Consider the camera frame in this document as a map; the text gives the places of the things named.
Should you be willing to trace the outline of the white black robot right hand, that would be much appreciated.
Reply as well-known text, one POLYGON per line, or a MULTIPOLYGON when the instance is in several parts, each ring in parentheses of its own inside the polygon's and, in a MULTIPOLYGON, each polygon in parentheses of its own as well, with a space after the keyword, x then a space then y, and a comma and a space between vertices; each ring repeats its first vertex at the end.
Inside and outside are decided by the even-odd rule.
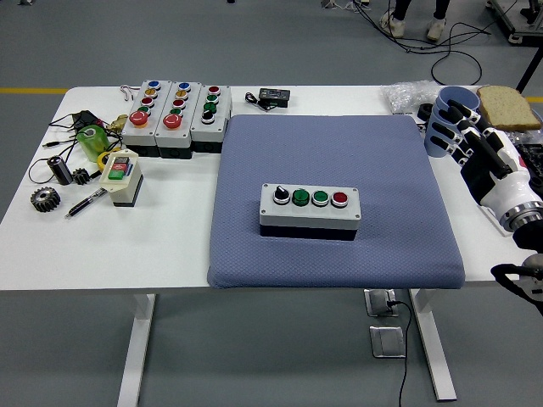
POLYGON ((450 156, 474 201, 490 209, 502 224, 542 217, 542 201, 529 185, 530 175, 504 131, 481 114, 451 99, 438 116, 454 126, 430 123, 426 141, 450 156))

